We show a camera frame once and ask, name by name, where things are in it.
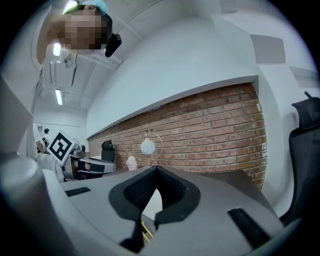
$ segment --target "black chair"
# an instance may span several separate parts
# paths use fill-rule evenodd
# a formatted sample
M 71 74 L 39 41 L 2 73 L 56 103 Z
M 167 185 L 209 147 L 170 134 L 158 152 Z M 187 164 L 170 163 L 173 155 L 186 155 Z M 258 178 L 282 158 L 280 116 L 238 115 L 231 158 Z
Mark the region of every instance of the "black chair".
M 285 225 L 303 216 L 304 208 L 320 173 L 320 98 L 309 97 L 292 104 L 299 115 L 299 128 L 289 136 L 294 191 L 291 206 L 280 217 Z
M 106 140 L 102 143 L 101 148 L 101 159 L 113 163 L 115 160 L 116 150 L 114 149 L 111 140 Z

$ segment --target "pink object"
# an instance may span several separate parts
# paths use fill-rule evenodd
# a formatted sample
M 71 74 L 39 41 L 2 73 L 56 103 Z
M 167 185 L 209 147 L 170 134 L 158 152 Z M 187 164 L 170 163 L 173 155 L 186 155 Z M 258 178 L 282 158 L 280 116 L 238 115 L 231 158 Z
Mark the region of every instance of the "pink object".
M 129 156 L 128 160 L 125 163 L 126 166 L 128 166 L 129 171 L 138 169 L 136 158 L 134 156 Z

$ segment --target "chair backrest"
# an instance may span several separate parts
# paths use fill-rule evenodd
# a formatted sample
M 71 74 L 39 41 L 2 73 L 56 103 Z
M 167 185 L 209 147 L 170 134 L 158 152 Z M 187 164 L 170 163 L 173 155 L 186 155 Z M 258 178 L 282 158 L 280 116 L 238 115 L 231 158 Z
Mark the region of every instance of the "chair backrest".
M 115 160 L 116 150 L 114 149 L 111 140 L 106 140 L 102 143 L 101 147 L 101 159 L 113 163 Z
M 298 111 L 299 128 L 289 136 L 294 191 L 290 209 L 280 218 L 285 225 L 303 215 L 320 173 L 320 99 L 310 97 L 292 106 Z

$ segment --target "white wall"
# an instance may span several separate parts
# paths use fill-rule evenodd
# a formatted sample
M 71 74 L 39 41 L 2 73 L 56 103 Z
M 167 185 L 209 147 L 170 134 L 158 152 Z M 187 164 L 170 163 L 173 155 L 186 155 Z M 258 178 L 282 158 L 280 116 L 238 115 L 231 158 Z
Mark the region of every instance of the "white wall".
M 317 69 L 304 41 L 285 19 L 249 10 L 213 15 L 212 19 L 218 35 L 233 55 L 258 74 L 253 86 L 262 107 L 267 135 L 267 169 L 262 192 L 281 216 L 289 209 L 294 190 L 289 134 L 298 127 L 299 120 L 291 104 L 305 100 L 305 90 L 312 96 L 320 96 L 317 88 L 300 88 L 290 67 L 310 73 Z M 282 39 L 285 63 L 257 64 L 251 35 Z
M 102 86 L 87 113 L 87 137 L 152 107 L 251 82 L 255 75 L 230 54 L 211 23 L 179 20 L 144 39 Z
M 42 134 L 46 128 L 49 135 L 53 137 L 59 130 L 64 131 L 71 138 L 77 139 L 80 144 L 85 145 L 89 151 L 88 141 L 86 140 L 86 112 L 74 109 L 51 109 L 43 105 L 36 105 L 34 110 L 33 122 L 36 126 L 42 126 Z

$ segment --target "red brick wall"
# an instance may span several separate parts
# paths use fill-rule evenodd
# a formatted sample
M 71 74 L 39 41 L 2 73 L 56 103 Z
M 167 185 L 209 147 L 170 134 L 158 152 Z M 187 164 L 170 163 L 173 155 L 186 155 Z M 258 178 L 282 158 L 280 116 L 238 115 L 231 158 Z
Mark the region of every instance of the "red brick wall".
M 188 96 L 139 114 L 89 139 L 90 156 L 101 155 L 101 144 L 112 140 L 118 169 L 134 156 L 147 166 L 157 154 L 144 155 L 140 144 L 146 129 L 163 140 L 158 162 L 188 172 L 245 170 L 258 187 L 266 171 L 267 138 L 259 100 L 250 83 Z M 153 136 L 156 150 L 159 138 Z

